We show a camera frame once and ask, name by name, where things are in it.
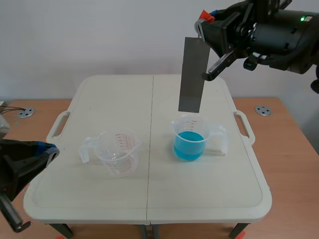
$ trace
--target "clear plastic cup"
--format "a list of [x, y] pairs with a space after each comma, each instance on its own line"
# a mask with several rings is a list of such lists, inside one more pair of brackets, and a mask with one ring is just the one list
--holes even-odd
[[88, 137], [79, 148], [83, 163], [90, 161], [89, 149], [115, 176], [126, 176], [138, 165], [137, 149], [141, 142], [128, 129], [112, 129], [101, 133], [98, 137]]
[[212, 124], [200, 116], [183, 116], [172, 121], [170, 125], [175, 133], [174, 151], [182, 159], [187, 161], [198, 159], [212, 136], [221, 138], [221, 153], [228, 152], [227, 133], [222, 125]]

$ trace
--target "white wall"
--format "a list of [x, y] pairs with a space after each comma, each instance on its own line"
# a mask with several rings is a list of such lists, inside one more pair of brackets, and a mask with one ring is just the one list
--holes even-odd
[[[0, 99], [71, 98], [96, 74], [180, 73], [186, 36], [203, 9], [237, 0], [2, 0]], [[290, 9], [319, 12], [317, 0]], [[210, 62], [217, 57], [211, 54]], [[319, 152], [319, 96], [305, 75], [238, 61], [222, 73], [233, 96], [278, 96]]]

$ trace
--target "measuring cup handle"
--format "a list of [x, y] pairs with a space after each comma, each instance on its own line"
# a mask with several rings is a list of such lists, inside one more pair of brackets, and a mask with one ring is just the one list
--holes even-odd
[[228, 137], [227, 131], [222, 125], [214, 124], [211, 129], [211, 136], [220, 137], [222, 140], [221, 152], [226, 155], [228, 153]]
[[87, 137], [83, 140], [83, 144], [79, 148], [79, 154], [83, 163], [90, 161], [89, 148], [94, 148], [96, 146], [96, 141], [96, 137]]

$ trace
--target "measuring cup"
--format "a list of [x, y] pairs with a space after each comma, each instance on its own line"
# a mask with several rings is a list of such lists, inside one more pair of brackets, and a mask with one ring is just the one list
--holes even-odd
[[198, 159], [211, 137], [221, 138], [221, 154], [228, 152], [226, 129], [222, 125], [212, 124], [199, 116], [183, 116], [170, 125], [175, 132], [174, 151], [182, 159]]
[[141, 142], [128, 129], [112, 129], [98, 137], [88, 137], [79, 148], [83, 163], [90, 160], [89, 148], [109, 169], [112, 175], [126, 176], [138, 165], [137, 149]]

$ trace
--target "table handle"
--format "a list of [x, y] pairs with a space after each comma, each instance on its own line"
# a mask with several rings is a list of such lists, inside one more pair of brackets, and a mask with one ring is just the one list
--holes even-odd
[[68, 118], [70, 116], [70, 112], [69, 111], [64, 111], [62, 112], [61, 114], [59, 114], [59, 116], [56, 118], [47, 138], [46, 138], [46, 141], [47, 142], [53, 142], [54, 139], [57, 138], [57, 133], [59, 131], [59, 129], [61, 128], [62, 126], [62, 123], [64, 122], [64, 120], [66, 118]]
[[235, 116], [237, 116], [241, 120], [241, 122], [244, 126], [244, 130], [247, 134], [247, 137], [248, 137], [251, 145], [253, 145], [255, 143], [256, 138], [255, 138], [253, 130], [250, 127], [250, 124], [248, 122], [246, 115], [244, 113], [242, 113], [241, 111], [237, 111], [237, 112], [235, 112]]

